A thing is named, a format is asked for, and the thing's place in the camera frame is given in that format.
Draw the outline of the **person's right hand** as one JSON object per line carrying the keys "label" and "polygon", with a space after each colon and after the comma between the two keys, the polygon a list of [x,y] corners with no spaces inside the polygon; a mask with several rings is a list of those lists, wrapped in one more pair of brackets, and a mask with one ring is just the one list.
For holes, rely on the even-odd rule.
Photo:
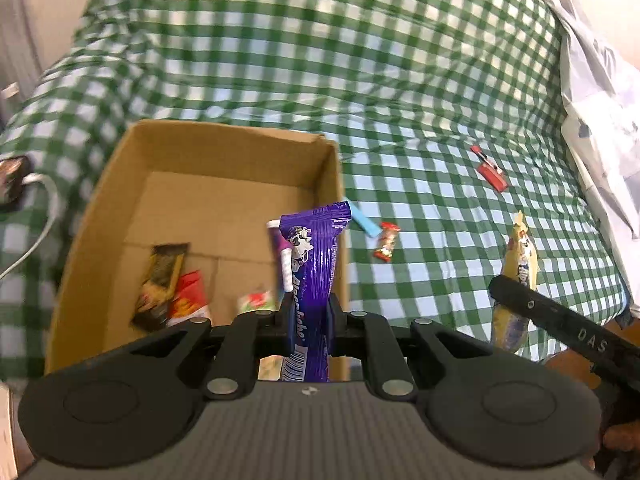
{"label": "person's right hand", "polygon": [[[611,353],[587,348],[587,339],[612,342],[631,359],[618,364]],[[603,479],[639,477],[639,323],[623,328],[617,322],[587,330],[567,348],[552,356],[547,366],[575,378],[596,395],[602,412],[599,444],[589,465]]]}

